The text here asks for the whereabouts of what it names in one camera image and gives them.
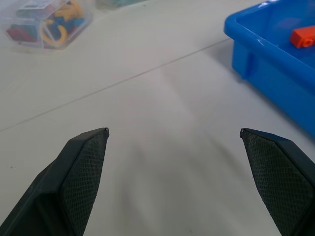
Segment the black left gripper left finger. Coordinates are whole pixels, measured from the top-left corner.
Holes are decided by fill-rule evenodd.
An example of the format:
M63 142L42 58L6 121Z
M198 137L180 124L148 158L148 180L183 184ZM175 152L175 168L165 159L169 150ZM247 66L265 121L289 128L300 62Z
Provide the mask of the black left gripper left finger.
M108 128L70 139L0 227L2 236L81 236L98 193Z

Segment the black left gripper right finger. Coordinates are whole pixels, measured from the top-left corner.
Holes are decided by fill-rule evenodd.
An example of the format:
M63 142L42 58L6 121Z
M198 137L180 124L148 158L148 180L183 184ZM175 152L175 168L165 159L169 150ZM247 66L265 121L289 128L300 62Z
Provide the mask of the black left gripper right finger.
M315 164L291 140L258 130L240 131L252 176L283 236L315 234Z

